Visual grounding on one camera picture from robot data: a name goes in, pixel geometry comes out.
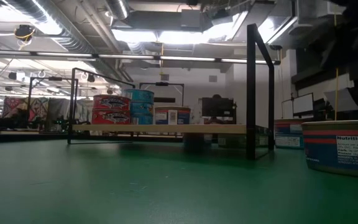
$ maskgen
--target red can label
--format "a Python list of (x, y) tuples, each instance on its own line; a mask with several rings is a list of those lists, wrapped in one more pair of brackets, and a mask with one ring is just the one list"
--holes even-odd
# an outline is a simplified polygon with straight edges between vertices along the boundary
[(130, 124), (129, 111), (94, 110), (92, 111), (92, 124)]
[(129, 110), (129, 102), (122, 96), (97, 95), (93, 97), (93, 109)]

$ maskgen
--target computer monitor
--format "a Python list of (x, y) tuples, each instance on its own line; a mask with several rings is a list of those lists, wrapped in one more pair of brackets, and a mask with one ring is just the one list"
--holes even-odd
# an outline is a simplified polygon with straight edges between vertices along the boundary
[(313, 94), (309, 93), (293, 99), (293, 115), (311, 115), (313, 114)]
[(231, 98), (203, 98), (202, 116), (233, 117), (234, 100)]

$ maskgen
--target stacked cans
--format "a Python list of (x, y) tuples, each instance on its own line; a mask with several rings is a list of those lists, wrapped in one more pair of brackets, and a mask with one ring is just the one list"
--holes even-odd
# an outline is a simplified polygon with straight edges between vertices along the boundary
[(153, 124), (154, 93), (148, 90), (124, 90), (123, 95), (131, 99), (132, 124)]
[(275, 145), (282, 149), (303, 149), (302, 126), (305, 119), (278, 119), (274, 121)]
[(95, 95), (92, 124), (130, 124), (130, 99), (123, 96)]

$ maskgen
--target wooden platform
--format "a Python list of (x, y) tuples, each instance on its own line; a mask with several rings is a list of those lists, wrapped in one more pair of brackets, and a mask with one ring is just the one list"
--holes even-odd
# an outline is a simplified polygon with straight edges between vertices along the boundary
[(136, 125), (136, 124), (75, 124), (76, 131), (123, 131), (123, 132), (160, 132), (160, 133), (205, 133), (205, 134), (245, 134), (246, 125), (203, 125), (203, 124), (179, 124), (179, 125)]

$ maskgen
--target cable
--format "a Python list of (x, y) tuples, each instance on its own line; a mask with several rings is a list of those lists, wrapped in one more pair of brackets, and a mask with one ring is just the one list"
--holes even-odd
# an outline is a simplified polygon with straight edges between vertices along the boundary
[(77, 9), (78, 9), (78, 6), (75, 6), (75, 9), (74, 9), (74, 20), (75, 20), (76, 23), (82, 24), (82, 23), (84, 23), (84, 22), (86, 21), (86, 18), (83, 19), (81, 22), (78, 22), (78, 21), (77, 21)]

